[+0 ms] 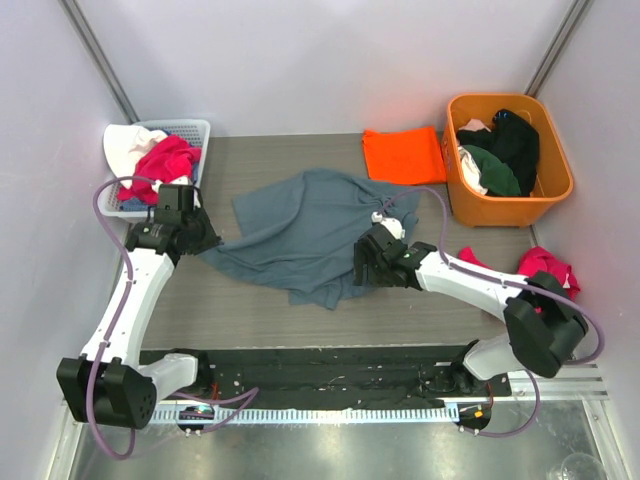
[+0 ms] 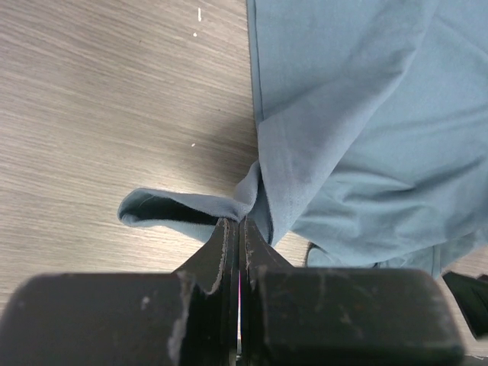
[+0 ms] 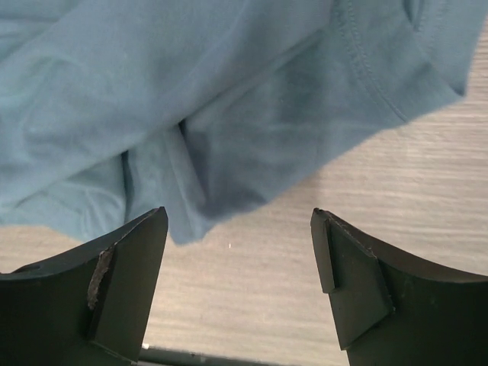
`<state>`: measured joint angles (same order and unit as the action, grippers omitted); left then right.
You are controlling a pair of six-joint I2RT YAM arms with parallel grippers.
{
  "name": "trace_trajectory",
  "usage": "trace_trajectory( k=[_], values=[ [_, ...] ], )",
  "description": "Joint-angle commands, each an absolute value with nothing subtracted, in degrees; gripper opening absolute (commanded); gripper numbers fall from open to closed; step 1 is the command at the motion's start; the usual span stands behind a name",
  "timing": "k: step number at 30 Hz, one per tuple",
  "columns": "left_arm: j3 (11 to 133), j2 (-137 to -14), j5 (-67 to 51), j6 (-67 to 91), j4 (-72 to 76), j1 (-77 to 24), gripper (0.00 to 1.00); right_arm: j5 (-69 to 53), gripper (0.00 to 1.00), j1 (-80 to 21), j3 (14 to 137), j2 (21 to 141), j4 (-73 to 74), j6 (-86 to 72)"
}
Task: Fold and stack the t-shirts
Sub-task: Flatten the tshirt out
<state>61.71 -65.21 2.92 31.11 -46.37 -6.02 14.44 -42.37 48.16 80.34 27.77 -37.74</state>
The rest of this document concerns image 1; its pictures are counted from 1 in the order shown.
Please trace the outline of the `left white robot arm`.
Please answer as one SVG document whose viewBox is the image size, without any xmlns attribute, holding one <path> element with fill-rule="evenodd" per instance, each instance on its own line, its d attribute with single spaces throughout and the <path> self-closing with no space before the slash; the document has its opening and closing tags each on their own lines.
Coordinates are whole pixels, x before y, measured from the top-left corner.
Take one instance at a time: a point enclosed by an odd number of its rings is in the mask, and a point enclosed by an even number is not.
<svg viewBox="0 0 640 480">
<path fill-rule="evenodd" d="M 140 362 L 142 340 L 160 293 L 179 260 L 218 246 L 220 237 L 193 185 L 164 184 L 158 203 L 117 247 L 124 265 L 108 307 L 76 358 L 64 358 L 56 378 L 75 420 L 140 430 L 158 402 L 183 391 L 205 397 L 213 374 L 205 353 L 176 348 Z"/>
</svg>

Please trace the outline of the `grey-blue t shirt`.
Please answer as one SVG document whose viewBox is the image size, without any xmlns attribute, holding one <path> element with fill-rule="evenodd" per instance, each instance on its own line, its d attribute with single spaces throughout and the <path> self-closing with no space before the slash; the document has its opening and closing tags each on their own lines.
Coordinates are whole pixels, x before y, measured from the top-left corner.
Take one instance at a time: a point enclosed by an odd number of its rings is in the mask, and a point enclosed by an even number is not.
<svg viewBox="0 0 640 480">
<path fill-rule="evenodd" d="M 334 310 L 371 291 L 354 283 L 354 244 L 387 201 L 387 215 L 411 235 L 418 194 L 335 170 L 306 170 L 234 198 L 240 238 L 199 257 L 236 280 L 288 291 L 292 305 Z"/>
</svg>

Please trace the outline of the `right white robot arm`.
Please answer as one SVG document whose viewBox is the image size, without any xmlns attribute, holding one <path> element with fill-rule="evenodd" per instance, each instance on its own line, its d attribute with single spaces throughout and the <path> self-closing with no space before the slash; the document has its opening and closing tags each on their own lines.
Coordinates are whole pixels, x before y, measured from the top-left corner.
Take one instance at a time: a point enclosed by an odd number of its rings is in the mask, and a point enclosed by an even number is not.
<svg viewBox="0 0 640 480">
<path fill-rule="evenodd" d="M 555 377 L 588 332 L 583 313 L 553 275 L 501 274 L 428 243 L 407 245 L 381 223 L 354 245 L 354 282 L 443 294 L 504 323 L 504 334 L 472 341 L 448 367 L 446 387 L 463 395 L 511 371 Z"/>
</svg>

